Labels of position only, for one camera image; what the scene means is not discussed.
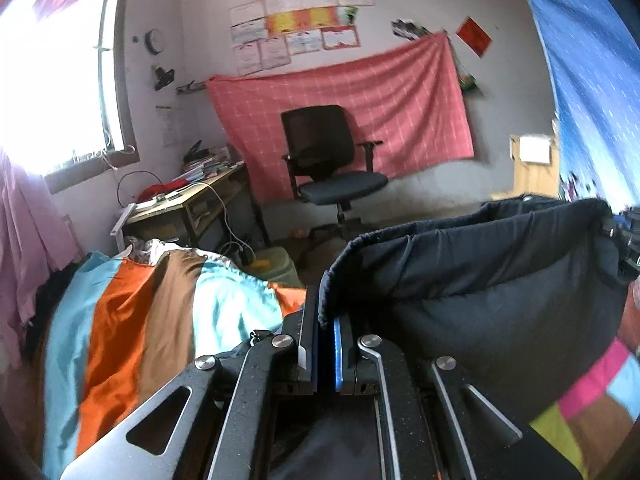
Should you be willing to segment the person's right hand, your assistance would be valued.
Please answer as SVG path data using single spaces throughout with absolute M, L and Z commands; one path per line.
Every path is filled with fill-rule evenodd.
M 639 356 L 640 349 L 640 278 L 629 284 L 622 320 L 617 336 L 626 347 Z

